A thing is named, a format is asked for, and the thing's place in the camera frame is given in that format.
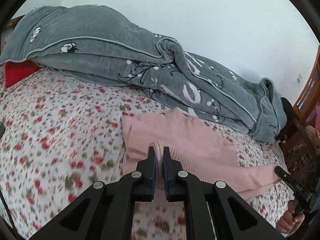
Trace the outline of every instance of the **wall outlet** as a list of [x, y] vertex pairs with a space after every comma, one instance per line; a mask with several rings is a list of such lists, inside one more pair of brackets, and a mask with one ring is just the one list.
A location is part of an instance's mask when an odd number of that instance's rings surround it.
[[297, 80], [298, 80], [299, 83], [301, 82], [301, 79], [302, 79], [302, 76], [301, 76], [301, 74], [299, 73], [299, 76], [298, 76], [298, 78], [297, 78]]

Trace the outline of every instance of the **gray comforter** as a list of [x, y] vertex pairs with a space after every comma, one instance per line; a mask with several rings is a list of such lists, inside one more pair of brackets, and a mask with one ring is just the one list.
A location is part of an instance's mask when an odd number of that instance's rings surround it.
[[43, 6], [28, 13], [7, 42], [0, 64], [28, 59], [85, 81], [140, 86], [161, 104], [262, 142], [274, 142], [287, 121], [270, 79], [248, 82], [107, 6]]

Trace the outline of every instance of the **wooden cabinet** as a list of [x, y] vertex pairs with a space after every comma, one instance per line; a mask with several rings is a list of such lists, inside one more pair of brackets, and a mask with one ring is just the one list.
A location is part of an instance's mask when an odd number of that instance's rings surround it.
[[315, 125], [316, 106], [320, 106], [320, 47], [318, 49], [315, 65], [293, 109], [298, 114], [300, 122], [305, 125]]

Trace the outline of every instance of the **bedspread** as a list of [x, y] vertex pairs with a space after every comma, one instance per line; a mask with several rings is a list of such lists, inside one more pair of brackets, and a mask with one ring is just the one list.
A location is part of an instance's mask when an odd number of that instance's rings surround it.
[[[1, 86], [0, 187], [18, 232], [26, 239], [50, 221], [93, 182], [121, 177], [124, 145], [121, 116], [167, 107], [136, 87], [105, 87], [40, 70], [7, 90]], [[204, 121], [237, 147], [240, 166], [278, 163], [277, 144]], [[286, 210], [291, 191], [282, 182], [248, 203], [269, 223]], [[9, 223], [0, 203], [0, 215]], [[162, 208], [137, 203], [132, 239], [185, 239], [182, 203]]]

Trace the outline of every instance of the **pink knit garment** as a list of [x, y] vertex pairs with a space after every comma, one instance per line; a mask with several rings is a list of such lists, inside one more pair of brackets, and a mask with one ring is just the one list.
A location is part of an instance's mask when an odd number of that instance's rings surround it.
[[236, 146], [213, 132], [200, 119], [174, 109], [163, 114], [123, 116], [122, 128], [126, 152], [123, 174], [135, 171], [153, 146], [157, 157], [157, 185], [162, 181], [163, 148], [170, 148], [171, 158], [180, 161], [183, 170], [200, 180], [226, 182], [242, 198], [260, 195], [278, 181], [277, 164], [259, 167], [238, 166]]

